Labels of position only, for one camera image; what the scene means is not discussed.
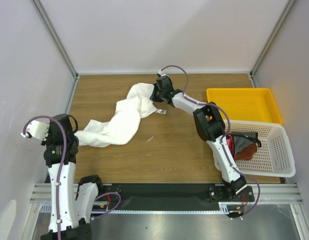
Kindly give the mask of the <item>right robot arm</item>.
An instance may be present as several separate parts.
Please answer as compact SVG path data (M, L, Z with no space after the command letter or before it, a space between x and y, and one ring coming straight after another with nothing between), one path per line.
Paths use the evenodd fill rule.
M158 75L153 86L150 100L166 103L193 116L198 136L212 149L215 166L221 172L226 198L230 201L238 200L247 187L247 181L229 149L226 135L230 129L226 128L220 114L222 109L213 102L198 101L180 89L174 89L172 80L164 73Z

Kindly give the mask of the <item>white towel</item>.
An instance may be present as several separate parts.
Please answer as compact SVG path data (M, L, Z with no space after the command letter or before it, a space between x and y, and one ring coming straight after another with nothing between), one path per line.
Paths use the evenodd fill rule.
M116 103L114 116L108 122L91 119L83 130L75 133L79 146L105 148L110 145L125 145L137 133L141 119L160 112L150 97L154 85L134 84L125 99Z

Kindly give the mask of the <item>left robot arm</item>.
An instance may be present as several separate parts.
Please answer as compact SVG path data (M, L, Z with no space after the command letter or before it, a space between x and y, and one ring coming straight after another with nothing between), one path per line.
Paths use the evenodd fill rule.
M98 175L82 177L74 186L79 139L75 136L78 127L72 126L72 119L65 113L54 116L49 121L47 139L42 142L51 185L50 221L42 240L92 239L93 204L105 194Z

